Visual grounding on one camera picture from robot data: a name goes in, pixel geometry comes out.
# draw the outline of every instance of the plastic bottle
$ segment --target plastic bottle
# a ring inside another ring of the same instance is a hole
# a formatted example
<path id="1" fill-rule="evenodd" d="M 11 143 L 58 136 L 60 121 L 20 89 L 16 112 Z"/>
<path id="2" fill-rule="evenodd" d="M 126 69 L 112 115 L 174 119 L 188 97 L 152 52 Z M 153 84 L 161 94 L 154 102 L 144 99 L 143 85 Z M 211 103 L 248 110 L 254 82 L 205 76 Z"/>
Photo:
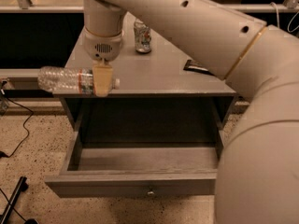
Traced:
<path id="1" fill-rule="evenodd" d="M 150 28 L 143 21 L 136 19 L 134 22 L 135 33 L 135 50 L 139 53 L 151 52 L 150 41 Z"/>
<path id="2" fill-rule="evenodd" d="M 45 66 L 39 70 L 38 86 L 48 92 L 71 91 L 93 94 L 93 70 Z"/>

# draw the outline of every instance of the open drawer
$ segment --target open drawer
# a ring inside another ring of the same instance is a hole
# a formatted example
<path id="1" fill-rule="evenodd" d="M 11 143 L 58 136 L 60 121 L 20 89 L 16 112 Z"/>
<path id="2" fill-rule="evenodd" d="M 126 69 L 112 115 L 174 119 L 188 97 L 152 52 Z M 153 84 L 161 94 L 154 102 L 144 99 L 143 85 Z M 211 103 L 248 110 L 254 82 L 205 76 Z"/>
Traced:
<path id="1" fill-rule="evenodd" d="M 233 101 L 66 99 L 75 140 L 46 183 L 60 197 L 212 195 L 223 146 L 219 103 Z"/>

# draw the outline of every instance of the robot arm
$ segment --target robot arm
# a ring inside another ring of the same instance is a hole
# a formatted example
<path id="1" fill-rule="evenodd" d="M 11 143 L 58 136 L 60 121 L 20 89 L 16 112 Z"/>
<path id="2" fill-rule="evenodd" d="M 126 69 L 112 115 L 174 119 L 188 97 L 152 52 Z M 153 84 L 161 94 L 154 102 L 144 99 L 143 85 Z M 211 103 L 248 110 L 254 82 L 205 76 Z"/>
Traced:
<path id="1" fill-rule="evenodd" d="M 117 56 L 99 53 L 97 45 L 106 43 L 96 39 L 117 37 L 119 49 L 130 11 L 251 101 L 221 157 L 216 222 L 299 223 L 299 40 L 208 0 L 85 0 L 84 6 L 94 59 Z"/>

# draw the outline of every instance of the black metal stand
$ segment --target black metal stand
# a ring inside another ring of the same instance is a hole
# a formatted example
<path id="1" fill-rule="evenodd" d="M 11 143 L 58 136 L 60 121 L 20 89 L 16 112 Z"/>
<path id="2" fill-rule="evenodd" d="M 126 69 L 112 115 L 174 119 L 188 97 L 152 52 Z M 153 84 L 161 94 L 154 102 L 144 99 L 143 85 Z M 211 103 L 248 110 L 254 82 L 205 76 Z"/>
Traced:
<path id="1" fill-rule="evenodd" d="M 27 180 L 27 177 L 25 177 L 25 176 L 20 177 L 19 182 L 9 199 L 9 203 L 7 204 L 7 207 L 4 210 L 4 213 L 2 214 L 2 216 L 0 216 L 0 224 L 6 224 L 8 222 L 10 214 L 11 214 L 15 204 L 18 201 L 21 191 L 26 191 L 28 189 L 26 180 Z"/>

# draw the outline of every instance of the can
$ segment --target can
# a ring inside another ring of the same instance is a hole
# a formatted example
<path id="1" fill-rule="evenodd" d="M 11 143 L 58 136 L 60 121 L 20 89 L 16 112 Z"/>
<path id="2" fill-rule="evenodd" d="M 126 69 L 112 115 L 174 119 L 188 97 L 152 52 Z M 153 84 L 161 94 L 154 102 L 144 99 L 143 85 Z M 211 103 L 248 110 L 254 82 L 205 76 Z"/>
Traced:
<path id="1" fill-rule="evenodd" d="M 135 50 L 139 53 L 151 52 L 150 28 L 143 21 L 136 19 L 134 22 Z"/>

